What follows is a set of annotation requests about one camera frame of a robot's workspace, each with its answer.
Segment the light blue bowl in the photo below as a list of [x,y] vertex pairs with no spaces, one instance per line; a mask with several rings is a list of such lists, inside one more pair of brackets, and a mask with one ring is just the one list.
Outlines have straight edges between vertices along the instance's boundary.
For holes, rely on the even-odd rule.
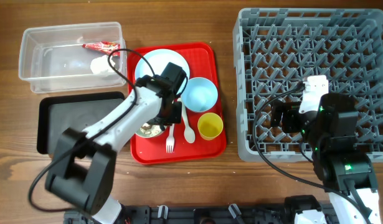
[[217,87],[203,77],[192,78],[181,95],[185,107],[193,112],[202,113],[213,108],[219,98]]

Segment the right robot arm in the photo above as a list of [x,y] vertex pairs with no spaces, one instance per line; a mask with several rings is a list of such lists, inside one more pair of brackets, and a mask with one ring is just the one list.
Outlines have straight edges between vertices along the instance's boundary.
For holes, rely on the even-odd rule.
[[354,100],[327,93],[307,114],[300,102],[272,105],[272,126],[299,132],[312,148],[313,170],[325,186],[340,223],[380,223],[378,184],[371,160],[356,146]]

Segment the black waste tray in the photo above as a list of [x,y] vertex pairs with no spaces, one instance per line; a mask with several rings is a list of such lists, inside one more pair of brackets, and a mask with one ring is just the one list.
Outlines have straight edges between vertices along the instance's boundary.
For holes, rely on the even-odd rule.
[[44,98],[39,105],[38,153],[53,153],[67,128],[81,131],[95,124],[124,99],[119,91]]

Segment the red snack wrapper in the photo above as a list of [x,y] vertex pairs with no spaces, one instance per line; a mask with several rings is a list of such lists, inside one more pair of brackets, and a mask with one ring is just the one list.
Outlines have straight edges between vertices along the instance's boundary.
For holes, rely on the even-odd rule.
[[83,44],[82,47],[84,49],[89,49],[103,53],[105,55],[110,55],[114,50],[118,50],[120,48],[120,44],[114,42],[100,41],[92,44]]

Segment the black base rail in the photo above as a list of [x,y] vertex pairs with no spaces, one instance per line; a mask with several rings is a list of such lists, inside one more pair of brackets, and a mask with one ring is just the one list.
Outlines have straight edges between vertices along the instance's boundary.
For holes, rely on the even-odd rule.
[[[239,206],[245,223],[285,223],[284,207],[279,204]],[[228,207],[170,207],[166,218],[158,217],[158,207],[128,206],[125,208],[127,223],[200,223],[210,218],[214,223],[236,223]]]

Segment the white plastic spoon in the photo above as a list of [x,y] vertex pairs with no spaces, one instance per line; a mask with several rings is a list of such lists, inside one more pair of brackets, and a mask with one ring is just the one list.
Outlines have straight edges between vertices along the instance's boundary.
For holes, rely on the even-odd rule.
[[188,120],[188,117],[187,117],[186,107],[185,107],[184,103],[182,102],[182,99],[178,98],[177,101],[180,102],[181,106],[182,106],[181,116],[182,116],[182,120],[183,120],[184,126],[185,126],[184,138],[185,138],[185,140],[188,143],[192,144],[196,140],[196,135],[194,133],[194,130],[189,125],[189,120]]

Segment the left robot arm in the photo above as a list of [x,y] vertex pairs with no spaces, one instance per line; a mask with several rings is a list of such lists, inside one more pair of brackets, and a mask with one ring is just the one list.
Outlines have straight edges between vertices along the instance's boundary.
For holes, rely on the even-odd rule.
[[125,223],[125,207],[110,194],[116,157],[142,125],[181,122],[176,102],[185,71],[174,63],[137,79],[129,96],[99,122],[65,130],[57,142],[45,189],[99,223]]

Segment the red serving tray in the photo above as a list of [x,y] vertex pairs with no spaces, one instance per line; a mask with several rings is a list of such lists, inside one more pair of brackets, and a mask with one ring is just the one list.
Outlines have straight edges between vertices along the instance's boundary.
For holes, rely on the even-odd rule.
[[[157,49],[169,49],[182,55],[190,68],[191,77],[203,77],[219,86],[215,56],[212,48],[203,42],[186,44],[161,45],[154,47],[142,47],[136,49],[142,55]],[[168,162],[179,162],[193,159],[205,159],[222,154],[226,148],[227,140],[225,131],[211,141],[201,137],[197,130],[197,122],[202,113],[187,110],[187,116],[191,128],[195,131],[196,140],[189,144],[184,139],[184,123],[174,126],[174,152],[166,152],[166,138],[169,131],[154,138],[142,138],[134,135],[130,140],[130,151],[133,158],[140,164],[162,164]]]

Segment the white plastic fork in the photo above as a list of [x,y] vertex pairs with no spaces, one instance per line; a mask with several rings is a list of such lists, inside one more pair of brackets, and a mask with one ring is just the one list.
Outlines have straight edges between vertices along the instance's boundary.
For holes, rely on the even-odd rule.
[[174,124],[172,124],[169,128],[169,135],[166,139],[166,152],[171,154],[174,151]]

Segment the white napkin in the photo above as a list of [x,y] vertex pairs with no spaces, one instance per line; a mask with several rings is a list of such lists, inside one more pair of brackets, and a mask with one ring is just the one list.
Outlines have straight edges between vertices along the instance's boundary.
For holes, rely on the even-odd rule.
[[112,73],[114,70],[109,66],[108,61],[115,66],[112,58],[108,59],[108,55],[95,58],[91,61],[90,70],[93,74]]

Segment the light blue plate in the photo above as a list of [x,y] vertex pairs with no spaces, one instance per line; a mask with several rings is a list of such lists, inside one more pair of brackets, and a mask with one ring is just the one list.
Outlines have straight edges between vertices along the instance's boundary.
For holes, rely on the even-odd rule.
[[182,90],[178,91],[179,97],[180,97],[189,80],[190,69],[189,69],[188,63],[186,62],[186,59],[183,56],[181,56],[179,53],[173,50],[158,49],[158,50],[153,50],[147,53],[145,56],[143,56],[136,66],[136,70],[135,70],[136,81],[137,79],[145,75],[149,75],[151,77],[153,75],[160,75],[169,62],[182,67],[182,69],[185,71],[187,75],[187,80],[184,81],[181,86]]

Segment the yellow cup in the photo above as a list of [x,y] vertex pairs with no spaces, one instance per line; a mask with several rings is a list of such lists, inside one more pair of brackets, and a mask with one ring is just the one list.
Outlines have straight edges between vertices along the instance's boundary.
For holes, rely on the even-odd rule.
[[199,118],[197,128],[201,137],[210,141],[221,134],[224,128],[224,123],[218,114],[205,113]]

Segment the clear plastic bin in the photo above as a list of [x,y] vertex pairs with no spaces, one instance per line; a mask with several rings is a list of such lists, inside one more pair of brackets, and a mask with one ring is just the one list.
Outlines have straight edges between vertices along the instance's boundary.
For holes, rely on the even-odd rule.
[[84,49],[83,44],[107,41],[125,48],[118,22],[98,22],[35,27],[24,31],[19,52],[19,78],[31,85],[34,93],[89,90],[122,86],[126,74],[126,52],[112,58],[112,73],[93,74],[91,61],[105,54]]

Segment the grey dishwasher rack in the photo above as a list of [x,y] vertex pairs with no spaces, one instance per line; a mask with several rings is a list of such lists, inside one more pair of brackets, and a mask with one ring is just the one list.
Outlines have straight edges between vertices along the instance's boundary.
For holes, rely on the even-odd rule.
[[383,11],[244,8],[233,31],[238,155],[246,162],[299,162],[300,133],[270,126],[268,99],[326,75],[329,90],[354,98],[357,147],[383,162]]

